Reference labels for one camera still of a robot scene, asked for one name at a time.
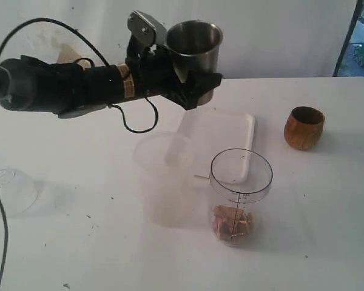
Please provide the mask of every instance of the white wall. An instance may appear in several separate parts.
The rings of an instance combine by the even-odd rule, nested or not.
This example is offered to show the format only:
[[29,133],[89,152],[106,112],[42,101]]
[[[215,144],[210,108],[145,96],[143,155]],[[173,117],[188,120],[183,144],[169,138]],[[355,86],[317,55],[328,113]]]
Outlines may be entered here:
[[[331,76],[355,5],[356,0],[0,0],[0,42],[20,22],[45,16],[78,28],[110,62],[121,62],[127,16],[139,9],[167,28],[188,19],[220,26],[219,72],[227,78]],[[54,62],[62,43],[95,58],[70,33],[36,24],[9,43],[2,59],[30,54]]]

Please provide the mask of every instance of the wooden cup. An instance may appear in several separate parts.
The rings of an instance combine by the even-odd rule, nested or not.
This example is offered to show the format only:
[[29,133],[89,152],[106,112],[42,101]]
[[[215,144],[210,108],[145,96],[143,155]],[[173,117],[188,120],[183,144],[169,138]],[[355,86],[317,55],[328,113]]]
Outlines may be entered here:
[[325,117],[312,107],[294,108],[285,125],[285,140],[289,146],[307,150],[315,146],[321,138]]

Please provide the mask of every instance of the transparent plastic container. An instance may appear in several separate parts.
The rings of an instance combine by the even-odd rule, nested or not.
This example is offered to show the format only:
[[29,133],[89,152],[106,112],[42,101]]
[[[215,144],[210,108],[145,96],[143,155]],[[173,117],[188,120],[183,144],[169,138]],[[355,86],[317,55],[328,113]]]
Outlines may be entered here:
[[215,236],[239,246],[258,229],[262,199],[272,182],[272,168],[264,157],[245,149],[229,149],[211,165],[209,217]]
[[37,197],[38,192],[31,177],[18,169],[0,166],[0,199],[7,217],[24,212]]
[[133,160],[143,194],[144,216],[166,227],[178,227],[194,207],[191,141],[161,132],[139,142]]

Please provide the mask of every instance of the stainless steel cup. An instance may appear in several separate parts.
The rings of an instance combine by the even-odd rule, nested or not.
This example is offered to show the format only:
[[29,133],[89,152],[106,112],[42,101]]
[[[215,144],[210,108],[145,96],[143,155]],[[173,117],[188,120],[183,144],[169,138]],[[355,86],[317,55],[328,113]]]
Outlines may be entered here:
[[[218,49],[223,41],[223,32],[216,25],[191,20],[181,22],[167,32],[166,45],[172,51],[175,71],[186,82],[189,70],[216,72]],[[198,100],[198,105],[208,103],[213,90]]]

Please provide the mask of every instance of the table surface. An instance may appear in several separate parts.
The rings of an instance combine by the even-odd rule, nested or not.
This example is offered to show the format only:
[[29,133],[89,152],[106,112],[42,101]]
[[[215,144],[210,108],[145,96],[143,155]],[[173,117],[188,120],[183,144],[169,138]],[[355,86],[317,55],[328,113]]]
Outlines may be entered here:
[[[153,101],[155,131],[176,131],[184,111]],[[308,152],[283,138],[299,105],[326,117]],[[131,127],[153,122],[145,101],[123,106]],[[9,220],[2,289],[364,290],[364,79],[229,79],[205,106],[256,116],[253,149],[274,169],[263,227],[242,249],[211,234],[207,180],[196,183],[182,227],[147,222],[132,168],[144,136],[125,131],[119,111],[59,120],[0,108],[0,163],[28,173],[41,192]],[[0,220],[0,260],[2,241]]]

